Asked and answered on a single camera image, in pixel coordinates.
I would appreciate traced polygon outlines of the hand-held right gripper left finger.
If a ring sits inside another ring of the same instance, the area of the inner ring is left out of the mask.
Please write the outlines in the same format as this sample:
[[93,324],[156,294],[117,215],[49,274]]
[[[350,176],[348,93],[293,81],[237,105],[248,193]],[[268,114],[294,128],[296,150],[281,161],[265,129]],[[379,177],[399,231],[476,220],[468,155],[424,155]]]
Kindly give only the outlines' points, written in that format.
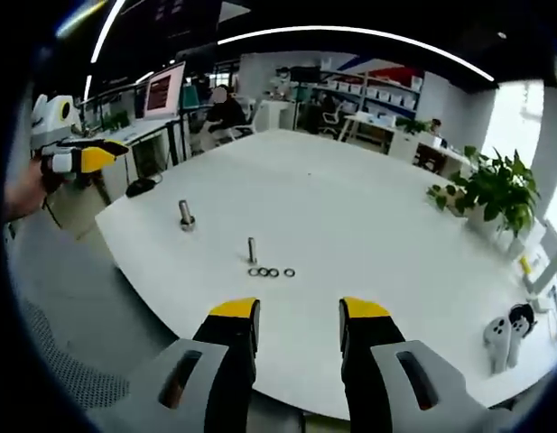
[[101,432],[243,432],[256,377],[260,302],[213,308],[130,378],[128,394],[95,412]]

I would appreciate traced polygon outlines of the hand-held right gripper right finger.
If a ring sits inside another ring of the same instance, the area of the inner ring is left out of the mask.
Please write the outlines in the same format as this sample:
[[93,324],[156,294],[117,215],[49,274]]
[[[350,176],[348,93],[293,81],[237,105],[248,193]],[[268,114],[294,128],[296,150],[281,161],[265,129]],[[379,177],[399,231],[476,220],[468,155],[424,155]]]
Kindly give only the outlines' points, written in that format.
[[354,297],[339,301],[341,379],[354,432],[497,432],[499,413],[467,392],[462,373],[390,313]]

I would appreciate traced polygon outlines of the person's left hand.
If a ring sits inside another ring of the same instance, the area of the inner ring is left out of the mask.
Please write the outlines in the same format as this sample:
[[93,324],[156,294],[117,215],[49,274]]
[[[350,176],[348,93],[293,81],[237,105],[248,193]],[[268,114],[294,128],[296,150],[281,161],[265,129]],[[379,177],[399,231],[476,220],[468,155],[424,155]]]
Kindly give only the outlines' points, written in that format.
[[18,180],[5,184],[3,220],[8,223],[29,216],[58,186],[51,175],[43,173],[42,159],[31,159]]

